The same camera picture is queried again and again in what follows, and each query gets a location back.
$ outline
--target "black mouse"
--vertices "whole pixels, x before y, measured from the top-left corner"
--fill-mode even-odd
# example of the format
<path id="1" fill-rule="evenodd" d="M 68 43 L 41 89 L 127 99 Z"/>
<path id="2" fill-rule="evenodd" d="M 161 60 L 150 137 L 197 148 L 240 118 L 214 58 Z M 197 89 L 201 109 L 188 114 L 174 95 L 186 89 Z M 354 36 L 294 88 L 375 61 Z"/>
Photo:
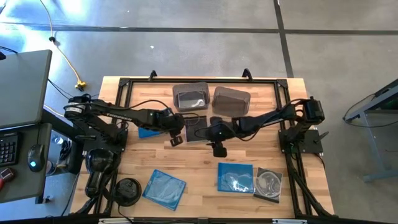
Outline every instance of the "black mouse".
<path id="1" fill-rule="evenodd" d="M 27 165 L 33 172 L 39 172 L 44 167 L 44 146 L 36 144 L 30 147 L 27 153 Z"/>

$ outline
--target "concrete floor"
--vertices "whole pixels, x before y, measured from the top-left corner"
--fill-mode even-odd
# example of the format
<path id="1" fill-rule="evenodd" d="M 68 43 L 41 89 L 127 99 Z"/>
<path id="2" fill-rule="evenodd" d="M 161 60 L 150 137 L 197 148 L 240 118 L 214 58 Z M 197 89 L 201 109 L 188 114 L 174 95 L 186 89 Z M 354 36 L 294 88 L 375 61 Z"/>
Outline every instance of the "concrete floor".
<path id="1" fill-rule="evenodd" d="M 279 2 L 286 29 L 398 30 L 398 1 L 394 0 Z M 273 0 L 44 3 L 58 25 L 278 28 Z M 52 48 L 49 31 L 5 22 L 47 25 L 38 0 L 8 0 L 0 14 L 0 45 L 19 52 Z M 151 70 L 158 75 L 237 77 L 247 67 L 255 77 L 286 77 L 279 34 L 60 31 L 55 35 L 92 95 L 99 92 L 105 75 L 148 76 Z M 398 35 L 292 34 L 287 35 L 287 45 L 294 77 L 304 78 L 309 94 L 321 100 L 325 110 L 326 120 L 319 129 L 330 132 L 323 140 L 324 160 L 336 214 L 397 222 L 398 178 L 370 184 L 361 180 L 375 171 L 366 135 L 341 117 L 352 104 L 397 78 Z M 73 87 L 73 72 L 55 50 L 50 78 L 67 92 L 80 94 Z M 62 111 L 66 101 L 49 86 L 45 103 Z M 51 158 L 58 152 L 53 146 Z M 46 205 L 34 205 L 32 199 L 0 204 L 0 220 L 59 216 L 73 180 L 68 174 L 50 177 L 45 194 L 53 202 Z"/>

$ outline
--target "clear plastic container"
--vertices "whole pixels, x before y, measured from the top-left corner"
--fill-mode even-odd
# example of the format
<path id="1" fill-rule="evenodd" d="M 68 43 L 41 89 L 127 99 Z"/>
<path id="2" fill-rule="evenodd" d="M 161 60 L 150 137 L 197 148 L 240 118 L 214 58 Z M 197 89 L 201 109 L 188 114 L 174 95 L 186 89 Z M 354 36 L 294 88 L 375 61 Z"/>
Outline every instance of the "clear plastic container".
<path id="1" fill-rule="evenodd" d="M 174 106 L 179 112 L 205 110 L 210 103 L 207 83 L 187 83 L 173 86 Z"/>
<path id="2" fill-rule="evenodd" d="M 249 111 L 250 93 L 219 86 L 213 96 L 213 113 L 229 117 L 244 116 Z"/>

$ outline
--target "yellow cable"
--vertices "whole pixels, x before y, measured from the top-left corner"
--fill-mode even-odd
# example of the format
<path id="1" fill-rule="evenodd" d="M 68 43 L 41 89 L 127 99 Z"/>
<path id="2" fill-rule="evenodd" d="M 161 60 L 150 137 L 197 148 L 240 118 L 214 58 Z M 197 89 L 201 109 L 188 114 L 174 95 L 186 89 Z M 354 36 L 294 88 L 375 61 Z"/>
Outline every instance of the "yellow cable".
<path id="1" fill-rule="evenodd" d="M 61 116 L 61 117 L 64 118 L 64 116 L 63 116 L 62 114 L 56 112 L 53 108 L 51 108 L 51 107 L 49 107 L 49 106 L 47 106 L 47 105 L 44 105 L 44 107 L 47 108 L 47 109 L 49 109 L 50 111 L 52 111 L 52 112 L 55 113 L 56 115 Z"/>
<path id="2" fill-rule="evenodd" d="M 45 11 L 47 12 L 47 16 L 49 17 L 49 21 L 50 21 L 50 30 L 51 30 L 51 37 L 53 37 L 53 32 L 52 32 L 52 21 L 51 21 L 51 17 L 50 17 L 49 10 L 47 9 L 47 7 L 45 7 L 45 4 L 43 3 L 42 0 L 39 0 L 39 1 L 42 3 L 42 5 L 43 5 Z M 55 42 L 52 42 L 52 43 L 53 43 L 53 45 L 58 49 L 58 51 L 62 54 L 62 56 L 64 57 L 64 59 L 68 62 L 69 67 L 73 70 L 73 72 L 75 72 L 75 75 L 76 75 L 76 78 L 77 78 L 77 80 L 78 80 L 78 83 L 82 82 L 81 79 L 80 79 L 80 77 L 79 77 L 79 74 L 77 73 L 77 71 L 76 71 L 76 69 L 75 69 L 75 67 L 73 67 L 73 65 L 70 63 L 70 61 L 69 61 L 69 59 L 67 58 L 67 56 L 61 51 L 61 49 L 59 49 L 59 47 L 58 47 L 57 45 L 55 45 Z"/>
<path id="3" fill-rule="evenodd" d="M 51 29 L 51 36 L 53 37 L 53 35 L 52 35 L 52 22 L 51 22 L 51 17 L 50 17 L 49 10 L 47 9 L 47 7 L 45 7 L 45 4 L 42 2 L 42 0 L 39 0 L 39 1 L 42 3 L 42 5 L 43 5 L 45 11 L 47 12 L 47 16 L 49 17 L 50 29 Z"/>
<path id="4" fill-rule="evenodd" d="M 68 62 L 69 67 L 75 72 L 76 78 L 79 82 L 81 82 L 79 75 L 76 72 L 76 69 L 73 67 L 73 65 L 70 63 L 69 59 L 67 58 L 67 56 L 61 51 L 61 49 L 58 48 L 57 45 L 54 44 L 54 46 L 59 50 L 59 52 L 62 54 L 62 56 L 64 57 L 64 59 Z"/>

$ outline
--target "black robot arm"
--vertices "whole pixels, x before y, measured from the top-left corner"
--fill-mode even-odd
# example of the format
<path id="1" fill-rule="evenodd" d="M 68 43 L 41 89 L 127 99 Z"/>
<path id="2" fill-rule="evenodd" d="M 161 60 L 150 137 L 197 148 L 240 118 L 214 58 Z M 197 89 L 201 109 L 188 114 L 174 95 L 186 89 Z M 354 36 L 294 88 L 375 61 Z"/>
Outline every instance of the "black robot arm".
<path id="1" fill-rule="evenodd" d="M 170 108 L 166 110 L 140 109 L 132 110 L 107 103 L 103 100 L 92 100 L 89 95 L 70 98 L 65 108 L 65 118 L 82 129 L 87 126 L 99 131 L 104 140 L 118 142 L 121 128 L 108 124 L 98 116 L 108 116 L 122 121 L 129 121 L 140 128 L 151 131 L 168 132 L 172 146 L 182 143 L 179 136 L 184 127 L 181 114 L 174 114 Z"/>
<path id="2" fill-rule="evenodd" d="M 301 116 L 296 113 L 296 107 L 302 105 Z M 251 140 L 257 132 L 266 126 L 279 123 L 281 121 L 296 121 L 296 125 L 288 129 L 286 141 L 293 142 L 302 139 L 305 132 L 311 125 L 320 124 L 325 119 L 319 101 L 310 99 L 296 99 L 288 102 L 283 108 L 274 110 L 260 116 L 243 116 L 232 118 L 231 122 L 223 121 L 220 117 L 211 117 L 210 126 L 206 128 L 206 139 L 210 141 L 208 145 L 213 148 L 215 157 L 226 157 L 226 148 L 222 142 L 239 138 L 242 141 Z"/>

